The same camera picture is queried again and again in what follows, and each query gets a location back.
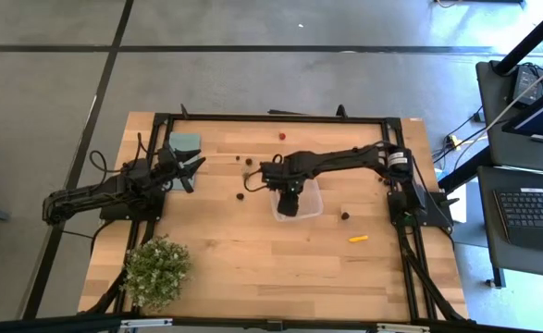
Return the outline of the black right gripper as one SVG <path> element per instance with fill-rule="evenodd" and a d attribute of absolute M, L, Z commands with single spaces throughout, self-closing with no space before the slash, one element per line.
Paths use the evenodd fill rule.
<path fill-rule="evenodd" d="M 299 194 L 306 180 L 314 179 L 311 168 L 306 168 L 299 156 L 276 155 L 272 161 L 260 163 L 261 181 L 271 191 L 279 191 L 278 212 L 284 216 L 296 216 L 299 210 Z"/>

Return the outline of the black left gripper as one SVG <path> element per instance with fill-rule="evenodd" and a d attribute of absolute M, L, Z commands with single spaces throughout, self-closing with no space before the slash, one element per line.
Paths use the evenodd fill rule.
<path fill-rule="evenodd" d="M 199 167 L 205 162 L 205 158 L 201 157 L 190 163 L 189 161 L 200 153 L 200 149 L 188 151 L 170 149 L 169 147 L 160 149 L 155 169 L 158 180 L 161 182 L 161 191 L 172 191 L 174 180 L 178 179 L 185 192 L 194 192 L 189 179 L 194 177 Z"/>

